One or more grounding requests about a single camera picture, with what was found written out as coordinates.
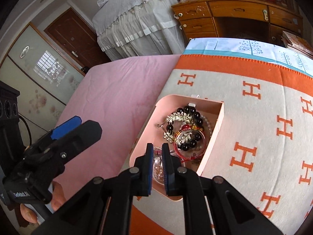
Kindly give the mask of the person's left hand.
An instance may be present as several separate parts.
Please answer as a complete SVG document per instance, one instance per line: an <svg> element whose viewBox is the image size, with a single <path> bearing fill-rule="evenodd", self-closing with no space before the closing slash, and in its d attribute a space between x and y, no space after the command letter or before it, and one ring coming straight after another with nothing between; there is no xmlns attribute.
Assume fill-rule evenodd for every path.
<svg viewBox="0 0 313 235"><path fill-rule="evenodd" d="M59 184L56 181L53 181L52 188L53 188L53 192L52 192L51 207L55 212L66 202L66 198L65 198L64 191L63 191L61 184ZM21 211L22 217L26 221L33 223L33 224L38 223L38 217L36 213L33 210L27 208L24 204L20 204L20 211Z"/></svg>

